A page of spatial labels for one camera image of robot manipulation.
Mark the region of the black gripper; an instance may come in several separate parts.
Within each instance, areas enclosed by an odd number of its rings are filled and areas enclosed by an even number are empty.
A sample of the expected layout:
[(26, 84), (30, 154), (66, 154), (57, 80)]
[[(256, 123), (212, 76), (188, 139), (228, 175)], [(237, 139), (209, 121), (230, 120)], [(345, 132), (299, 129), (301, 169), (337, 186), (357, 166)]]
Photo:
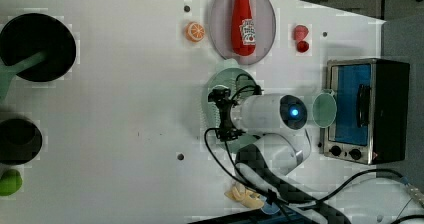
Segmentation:
[(230, 94), (231, 90), (228, 88), (213, 89), (208, 94), (208, 101), (213, 102), (219, 111), (219, 126), (215, 133), (222, 142), (236, 140), (243, 134), (231, 120), (231, 109), (236, 101), (231, 99)]

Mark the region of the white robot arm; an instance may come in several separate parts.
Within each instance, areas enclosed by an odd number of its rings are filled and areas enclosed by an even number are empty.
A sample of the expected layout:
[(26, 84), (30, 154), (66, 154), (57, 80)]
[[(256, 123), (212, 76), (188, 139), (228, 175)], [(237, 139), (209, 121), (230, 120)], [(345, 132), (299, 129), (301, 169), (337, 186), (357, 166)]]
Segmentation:
[(323, 91), (311, 104), (288, 94), (255, 93), (240, 101), (236, 97), (228, 88), (214, 89), (208, 94), (208, 100), (219, 111), (220, 124), (215, 133), (221, 142), (228, 143), (245, 134), (257, 138), (237, 150), (233, 163), (235, 180), (265, 196), (270, 204), (293, 204), (314, 210), (328, 224), (351, 224), (325, 199), (316, 199), (281, 178), (302, 164), (311, 152), (308, 139), (289, 138), (306, 133), (308, 123), (327, 128), (335, 121), (337, 104), (332, 92)]

